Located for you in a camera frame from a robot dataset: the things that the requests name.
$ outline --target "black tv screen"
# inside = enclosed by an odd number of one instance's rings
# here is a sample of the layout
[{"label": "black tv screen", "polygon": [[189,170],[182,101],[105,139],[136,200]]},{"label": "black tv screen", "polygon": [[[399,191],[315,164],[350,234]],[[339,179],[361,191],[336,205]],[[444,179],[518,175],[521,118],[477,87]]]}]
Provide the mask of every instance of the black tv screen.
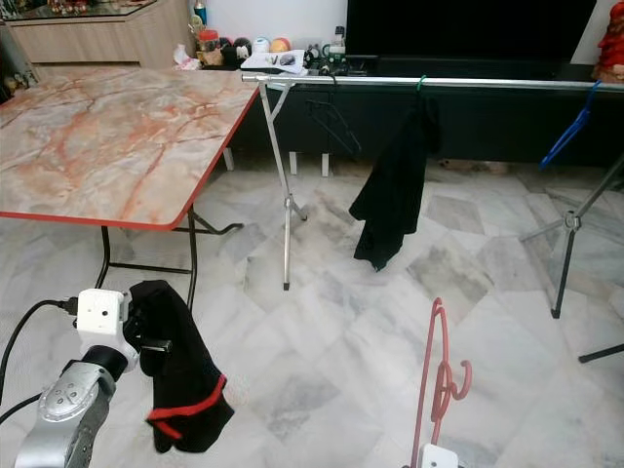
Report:
[{"label": "black tv screen", "polygon": [[569,61],[596,0],[349,0],[349,56]]}]

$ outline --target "black cable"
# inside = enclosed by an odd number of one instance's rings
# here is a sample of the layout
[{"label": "black cable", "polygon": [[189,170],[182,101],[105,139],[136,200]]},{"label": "black cable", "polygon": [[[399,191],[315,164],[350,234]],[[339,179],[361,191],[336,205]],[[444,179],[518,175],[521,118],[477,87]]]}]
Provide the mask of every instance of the black cable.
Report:
[{"label": "black cable", "polygon": [[23,407],[27,407],[28,405],[30,405],[31,403],[36,402],[37,400],[39,400],[39,397],[41,396],[40,393],[38,393],[37,395],[33,395],[32,397],[24,400],[23,402],[19,402],[17,405],[15,405],[14,407],[12,407],[11,409],[9,409],[7,412],[5,412],[4,414],[2,414],[0,416],[0,425],[2,425],[2,423],[4,421],[6,421],[7,419],[9,419],[9,417],[11,417],[12,414],[18,412],[19,410],[21,410]]},{"label": "black cable", "polygon": [[13,349],[13,345],[16,343],[16,339],[18,339],[18,335],[21,332],[21,329],[26,324],[28,319],[34,314],[37,309],[43,307],[44,305],[55,305],[56,307],[62,307],[63,301],[61,300],[52,300],[46,299],[40,302],[37,302],[35,305],[30,307],[28,312],[21,318],[18,322],[18,325],[13,330],[9,341],[7,342],[7,347],[4,350],[4,354],[2,355],[2,362],[0,363],[0,405],[2,405],[2,393],[4,391],[4,376],[7,373],[7,365],[9,364],[9,354],[11,354],[11,350]]}]

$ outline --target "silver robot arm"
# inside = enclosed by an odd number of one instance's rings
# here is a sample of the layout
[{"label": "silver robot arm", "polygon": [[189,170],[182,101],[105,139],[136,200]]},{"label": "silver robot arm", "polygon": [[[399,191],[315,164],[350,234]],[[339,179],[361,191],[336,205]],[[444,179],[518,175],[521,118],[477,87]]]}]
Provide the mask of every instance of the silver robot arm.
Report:
[{"label": "silver robot arm", "polygon": [[81,361],[70,362],[57,382],[42,393],[37,421],[19,449],[15,468],[89,466],[115,381],[137,364],[140,311],[129,320],[126,295],[82,291],[77,315],[76,328],[86,354]]}]

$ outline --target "wooden cabinet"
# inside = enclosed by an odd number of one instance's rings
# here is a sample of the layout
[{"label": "wooden cabinet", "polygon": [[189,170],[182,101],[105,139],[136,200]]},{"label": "wooden cabinet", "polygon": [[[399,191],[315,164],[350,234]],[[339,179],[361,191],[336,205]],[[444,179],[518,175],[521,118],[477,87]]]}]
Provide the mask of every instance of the wooden cabinet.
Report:
[{"label": "wooden cabinet", "polygon": [[188,54],[194,50],[185,0],[157,0],[125,16],[14,19],[7,24],[40,76],[67,66],[169,68],[177,44],[184,44]]}]

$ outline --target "black cloth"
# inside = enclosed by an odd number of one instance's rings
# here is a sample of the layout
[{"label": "black cloth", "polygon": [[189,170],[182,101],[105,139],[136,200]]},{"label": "black cloth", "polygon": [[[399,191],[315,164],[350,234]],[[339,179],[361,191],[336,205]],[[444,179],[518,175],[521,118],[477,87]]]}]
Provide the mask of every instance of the black cloth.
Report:
[{"label": "black cloth", "polygon": [[416,231],[427,156],[440,150],[437,102],[418,93],[401,129],[381,153],[349,213],[366,224],[355,258],[379,271]]},{"label": "black cloth", "polygon": [[213,363],[184,300],[165,281],[144,281],[130,288],[133,306],[145,322],[142,335],[170,340],[171,353],[143,350],[140,367],[153,378],[154,409],[147,422],[154,445],[163,453],[206,451],[234,410],[225,401],[225,375]]}]

